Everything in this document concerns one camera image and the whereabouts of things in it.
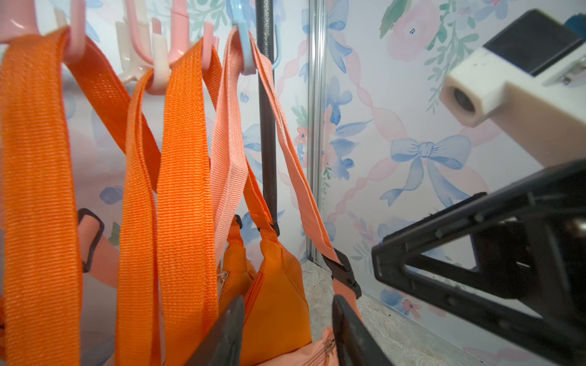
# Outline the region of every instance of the peach strap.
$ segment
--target peach strap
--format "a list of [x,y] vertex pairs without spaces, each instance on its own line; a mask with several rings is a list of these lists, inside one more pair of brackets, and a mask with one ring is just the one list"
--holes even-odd
[[[200,40],[173,65],[166,91],[157,261],[167,366],[190,359],[218,313],[201,53]],[[203,78],[214,102],[221,73],[213,50]]]
[[211,153],[216,264],[223,256],[230,223],[242,198],[248,175],[237,96],[238,76],[243,68],[237,37],[228,38],[223,64]]

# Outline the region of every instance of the gray floor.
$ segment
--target gray floor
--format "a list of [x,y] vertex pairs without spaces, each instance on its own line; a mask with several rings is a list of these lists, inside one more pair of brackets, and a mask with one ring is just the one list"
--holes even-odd
[[[309,303],[314,341],[332,325],[332,280],[330,273],[305,261],[303,282]],[[475,357],[462,351],[415,321],[394,312],[378,300],[363,295],[358,308],[366,328],[395,366],[479,366]]]

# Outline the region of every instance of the zipper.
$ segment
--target zipper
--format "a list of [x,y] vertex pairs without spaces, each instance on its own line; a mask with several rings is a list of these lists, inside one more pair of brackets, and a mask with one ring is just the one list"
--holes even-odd
[[246,318],[250,314],[250,309],[254,305],[256,298],[258,297],[258,293],[260,291],[260,287],[263,285],[264,282],[264,273],[259,272],[254,278],[253,284],[250,285],[248,292],[246,293],[246,297],[244,298],[244,312],[246,313]]
[[309,361],[304,363],[302,366],[318,366],[323,365],[328,357],[333,354],[333,349],[336,345],[334,339],[329,340],[324,347],[316,354],[314,354]]

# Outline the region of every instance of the wall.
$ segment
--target wall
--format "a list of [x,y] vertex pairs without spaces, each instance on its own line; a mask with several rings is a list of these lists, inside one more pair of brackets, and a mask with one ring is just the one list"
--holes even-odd
[[[429,214],[541,168],[492,122],[463,128],[439,103],[439,90],[447,72],[525,11],[540,8],[564,22],[585,12],[586,4],[580,0],[327,3],[328,86],[320,205],[334,246],[350,258],[365,292],[484,363],[548,364],[376,281],[370,249],[384,236]],[[418,146],[431,150],[418,154]],[[434,156],[451,159],[442,163]],[[466,268],[475,265],[469,240],[427,255]],[[523,308],[518,303],[512,306]]]
[[[122,21],[122,0],[86,0],[86,34],[96,42],[106,55],[117,73],[122,72],[118,53],[115,22]],[[162,21],[163,33],[169,36],[169,11],[171,0],[146,0],[148,17],[156,16]],[[188,0],[191,21],[191,39],[195,40],[203,31],[203,21],[214,23],[214,34],[220,38],[219,53],[223,59],[226,38],[231,30],[230,16],[227,11],[229,0]],[[41,33],[56,29],[53,7],[65,11],[69,16],[68,0],[37,0],[36,11]],[[307,84],[302,66],[307,64],[307,29],[302,27],[302,10],[308,7],[307,0],[274,0],[274,20],[281,25],[282,61],[275,70],[275,84],[281,104],[289,120],[291,135],[298,145],[298,153],[303,158],[306,152],[307,126]],[[245,4],[244,12],[248,25],[255,34],[254,1]],[[66,117],[70,131],[73,175],[76,185],[78,207],[86,207],[95,212],[105,224],[104,234],[117,245],[122,219],[122,200],[124,197],[125,156],[107,133],[99,117],[81,93],[71,74],[63,69],[63,96]],[[127,86],[132,93],[134,83]],[[260,158],[260,125],[258,113],[257,76],[240,77],[238,95],[242,114],[243,137],[246,155],[255,175],[262,181]],[[155,139],[161,147],[164,97],[146,95],[144,114]],[[207,134],[211,141],[215,112],[211,99],[206,92]],[[294,255],[305,255],[305,237],[302,235],[301,219],[297,200],[292,194],[291,182],[285,160],[280,152],[278,165],[278,211],[281,221],[281,242]],[[259,266],[262,261],[260,236],[250,220],[244,202],[237,213],[243,218],[242,236],[247,254]],[[96,360],[107,353],[107,344],[113,339],[116,310],[116,291],[84,276],[84,303],[82,315],[82,351],[86,353],[83,364],[94,365]],[[95,348],[102,344],[101,350]]]

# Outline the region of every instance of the pink hook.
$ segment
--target pink hook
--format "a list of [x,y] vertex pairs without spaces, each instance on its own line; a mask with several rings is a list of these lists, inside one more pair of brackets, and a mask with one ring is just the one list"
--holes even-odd
[[[137,10],[134,0],[126,0],[128,25],[130,26],[130,38],[137,55],[148,64],[153,64],[152,57],[145,51],[138,35]],[[169,51],[169,64],[179,60],[189,50],[189,14],[187,13],[187,0],[173,0],[171,9],[171,50]]]
[[212,62],[212,45],[214,41],[214,25],[210,22],[203,24],[202,70],[208,71]]
[[70,10],[69,44],[65,50],[65,63],[75,63],[86,50],[86,2],[72,0]]
[[[65,51],[65,62],[78,61],[86,47],[86,2],[72,0],[71,31],[69,44]],[[0,0],[0,43],[24,35],[37,35],[34,0]]]
[[34,0],[0,0],[0,43],[38,34]]

